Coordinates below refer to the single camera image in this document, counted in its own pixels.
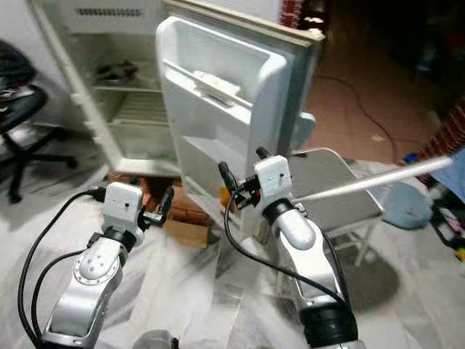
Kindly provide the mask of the white fridge door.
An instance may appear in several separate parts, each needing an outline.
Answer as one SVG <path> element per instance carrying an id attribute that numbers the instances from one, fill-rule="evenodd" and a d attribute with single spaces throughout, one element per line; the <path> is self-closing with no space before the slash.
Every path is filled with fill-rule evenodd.
<path id="1" fill-rule="evenodd" d="M 163 0 L 163 8 L 156 61 L 179 173 L 190 199 L 220 224 L 219 162 L 249 177 L 258 147 L 289 156 L 315 130 L 304 107 L 325 37 L 199 0 Z M 201 95 L 195 71 L 238 84 L 252 107 Z"/>

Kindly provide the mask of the tall red brick stack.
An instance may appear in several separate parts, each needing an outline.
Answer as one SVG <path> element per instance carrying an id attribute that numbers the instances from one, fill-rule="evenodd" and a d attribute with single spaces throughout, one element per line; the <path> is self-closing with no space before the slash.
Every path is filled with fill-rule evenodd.
<path id="1" fill-rule="evenodd" d="M 169 219 L 170 222 L 182 222 L 206 227 L 211 225 L 209 214 L 199 209 L 186 209 L 185 207 L 172 207 L 172 209 L 169 210 L 167 219 Z"/>

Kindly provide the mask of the low red brick stack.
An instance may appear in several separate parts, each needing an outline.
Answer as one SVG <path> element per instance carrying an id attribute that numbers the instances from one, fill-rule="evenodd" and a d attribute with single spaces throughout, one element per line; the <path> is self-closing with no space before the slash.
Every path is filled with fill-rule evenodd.
<path id="1" fill-rule="evenodd" d="M 139 186 L 140 177 L 132 175 L 132 174 L 122 174 L 118 172 L 108 172 L 105 175 L 105 180 L 107 183 L 110 182 L 122 182 L 126 184 L 130 184 L 133 186 Z"/>

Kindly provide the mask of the grey folding chair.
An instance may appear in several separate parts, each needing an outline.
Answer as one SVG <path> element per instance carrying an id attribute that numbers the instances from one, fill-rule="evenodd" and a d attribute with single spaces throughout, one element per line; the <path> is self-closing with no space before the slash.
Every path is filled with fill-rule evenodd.
<path id="1" fill-rule="evenodd" d="M 399 167 L 365 161 L 352 162 L 343 159 L 335 150 L 315 148 L 290 157 L 296 197 L 315 195 L 324 190 L 351 184 L 364 177 L 378 177 L 387 172 L 399 172 Z M 397 237 L 399 246 L 411 247 L 415 252 L 444 252 L 445 246 L 438 239 L 431 222 L 422 229 L 405 230 L 382 222 L 383 203 L 388 190 L 395 184 L 414 186 L 425 195 L 432 209 L 432 197 L 427 186 L 415 177 L 392 177 L 389 182 L 372 185 L 362 190 L 353 190 L 341 195 L 313 199 L 304 203 L 313 222 L 323 230 L 323 235 L 334 241 L 336 253 L 345 265 L 360 267 L 374 260 L 376 244 L 381 233 Z"/>

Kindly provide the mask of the white egg tray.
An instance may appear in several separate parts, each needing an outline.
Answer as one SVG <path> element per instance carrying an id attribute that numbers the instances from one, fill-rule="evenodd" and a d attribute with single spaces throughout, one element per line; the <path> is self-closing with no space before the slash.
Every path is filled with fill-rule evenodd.
<path id="1" fill-rule="evenodd" d="M 201 71 L 195 71 L 193 76 L 195 77 L 196 89 L 200 91 L 201 95 L 210 97 L 226 107 L 252 107 L 252 103 L 246 102 L 240 96 L 241 87 L 238 84 L 232 84 L 224 79 L 219 79 L 214 74 Z"/>

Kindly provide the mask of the silver robot body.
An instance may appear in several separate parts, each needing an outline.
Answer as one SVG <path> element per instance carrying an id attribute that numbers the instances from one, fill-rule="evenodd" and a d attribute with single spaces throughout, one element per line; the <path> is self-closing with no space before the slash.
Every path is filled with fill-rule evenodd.
<path id="1" fill-rule="evenodd" d="M 152 329 L 142 333 L 131 349 L 179 349 L 179 340 L 166 329 Z"/>

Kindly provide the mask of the dark metal pan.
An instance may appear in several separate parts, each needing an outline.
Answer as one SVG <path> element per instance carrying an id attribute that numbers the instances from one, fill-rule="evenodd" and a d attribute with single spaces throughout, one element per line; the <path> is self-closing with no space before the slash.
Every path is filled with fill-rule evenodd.
<path id="1" fill-rule="evenodd" d="M 122 63 L 97 67 L 95 78 L 100 82 L 106 82 L 108 84 L 122 84 L 135 79 L 137 70 L 139 70 L 139 68 L 135 63 L 124 60 Z"/>

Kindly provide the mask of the black office chair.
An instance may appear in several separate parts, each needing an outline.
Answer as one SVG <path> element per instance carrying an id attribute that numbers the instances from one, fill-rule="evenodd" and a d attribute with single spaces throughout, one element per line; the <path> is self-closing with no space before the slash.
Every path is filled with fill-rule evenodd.
<path id="1" fill-rule="evenodd" d="M 34 80 L 36 79 L 38 71 L 34 66 L 33 69 Z M 29 163 L 33 161 L 49 161 L 64 163 L 71 169 L 78 167 L 78 161 L 74 156 L 66 156 L 65 154 L 44 154 L 39 152 L 47 143 L 51 142 L 51 140 L 59 140 L 60 142 L 67 140 L 69 134 L 62 127 L 53 127 L 49 133 L 40 137 L 36 143 L 29 146 L 20 145 L 12 139 L 12 130 L 36 116 L 46 105 L 47 100 L 49 100 L 49 93 L 42 89 L 42 87 L 38 87 L 37 84 L 34 84 L 33 80 L 27 84 L 13 87 L 12 89 L 4 89 L 0 77 L 2 140 L 4 146 L 6 146 L 11 153 L 7 159 L 1 160 L 1 166 L 13 167 L 14 169 L 9 189 L 9 200 L 13 204 L 17 204 L 21 201 L 21 180 L 23 179 L 23 175 Z"/>

